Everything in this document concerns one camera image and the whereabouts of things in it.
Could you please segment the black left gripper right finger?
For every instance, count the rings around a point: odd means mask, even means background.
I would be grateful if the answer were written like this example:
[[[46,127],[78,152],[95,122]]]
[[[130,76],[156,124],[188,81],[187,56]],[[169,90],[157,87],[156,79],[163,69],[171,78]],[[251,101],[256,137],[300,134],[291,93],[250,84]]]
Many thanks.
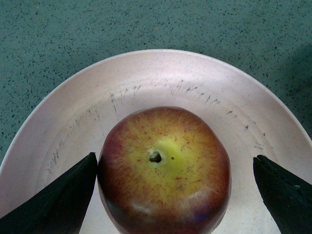
[[[282,234],[312,232],[312,185],[263,155],[253,158],[262,200]]]

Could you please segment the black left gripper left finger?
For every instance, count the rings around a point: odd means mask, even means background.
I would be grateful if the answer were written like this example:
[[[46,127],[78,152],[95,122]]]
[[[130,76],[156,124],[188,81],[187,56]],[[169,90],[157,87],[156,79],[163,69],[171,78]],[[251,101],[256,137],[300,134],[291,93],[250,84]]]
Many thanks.
[[[2,234],[79,233],[97,176],[91,152],[31,199],[0,219]]]

